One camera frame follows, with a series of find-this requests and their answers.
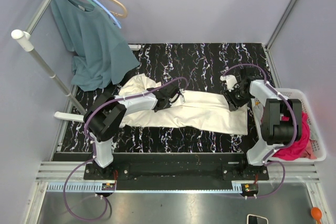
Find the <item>gray wall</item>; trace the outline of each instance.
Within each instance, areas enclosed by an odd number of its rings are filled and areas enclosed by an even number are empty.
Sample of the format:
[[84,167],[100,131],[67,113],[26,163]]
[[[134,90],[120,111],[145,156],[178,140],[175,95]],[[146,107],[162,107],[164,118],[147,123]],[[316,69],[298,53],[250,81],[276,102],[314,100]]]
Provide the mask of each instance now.
[[336,221],[335,17],[335,0],[299,0],[271,54],[281,85],[302,90],[313,109],[328,151],[317,169]]
[[[289,0],[119,0],[129,42],[264,42]],[[111,9],[113,4],[103,1]]]
[[[11,38],[25,29],[41,0],[0,0],[0,219],[20,223],[41,161],[55,143],[66,98],[29,54]],[[48,10],[31,38],[35,48],[70,86],[71,56],[66,52]]]

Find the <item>orange object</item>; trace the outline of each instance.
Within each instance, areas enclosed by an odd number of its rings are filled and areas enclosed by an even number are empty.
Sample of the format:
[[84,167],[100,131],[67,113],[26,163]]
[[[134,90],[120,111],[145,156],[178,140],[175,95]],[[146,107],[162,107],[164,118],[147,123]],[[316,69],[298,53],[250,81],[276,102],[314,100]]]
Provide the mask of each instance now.
[[310,211],[311,216],[314,218],[314,220],[317,221],[318,224],[322,224],[321,223],[321,219],[322,219],[322,212],[320,210],[320,208],[318,207],[313,207]]

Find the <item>reflective floor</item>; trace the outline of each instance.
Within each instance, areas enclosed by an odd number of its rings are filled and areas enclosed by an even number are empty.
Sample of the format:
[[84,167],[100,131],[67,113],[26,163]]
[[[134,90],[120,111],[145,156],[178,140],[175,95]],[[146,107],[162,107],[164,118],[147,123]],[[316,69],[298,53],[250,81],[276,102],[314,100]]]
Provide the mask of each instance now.
[[[270,184],[260,185],[260,195],[273,190]],[[67,200],[74,213],[95,218],[104,209],[103,200],[91,194],[68,193]],[[275,195],[265,199],[244,200],[216,194],[126,194],[114,193],[104,217],[94,223],[168,224],[168,223],[246,223],[248,214],[268,218],[269,224],[315,224],[310,217],[312,207],[303,184],[285,184]],[[62,193],[47,193],[39,224],[83,223],[66,212]]]

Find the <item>phone screen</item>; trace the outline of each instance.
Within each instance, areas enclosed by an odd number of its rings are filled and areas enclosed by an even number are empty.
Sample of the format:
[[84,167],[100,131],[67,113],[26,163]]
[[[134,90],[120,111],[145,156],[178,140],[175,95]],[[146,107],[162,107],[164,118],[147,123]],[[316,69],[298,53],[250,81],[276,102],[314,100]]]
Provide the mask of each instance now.
[[260,216],[249,215],[247,224],[268,224],[268,220]]

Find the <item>hanging shirt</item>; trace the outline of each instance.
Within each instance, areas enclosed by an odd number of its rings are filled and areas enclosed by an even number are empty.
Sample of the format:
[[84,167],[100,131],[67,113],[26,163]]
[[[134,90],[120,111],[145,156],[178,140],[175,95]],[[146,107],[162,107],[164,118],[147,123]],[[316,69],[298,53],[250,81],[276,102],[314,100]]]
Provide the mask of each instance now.
[[51,10],[72,59],[71,84],[83,91],[119,83],[139,65],[128,43],[107,13],[80,0],[52,0]]

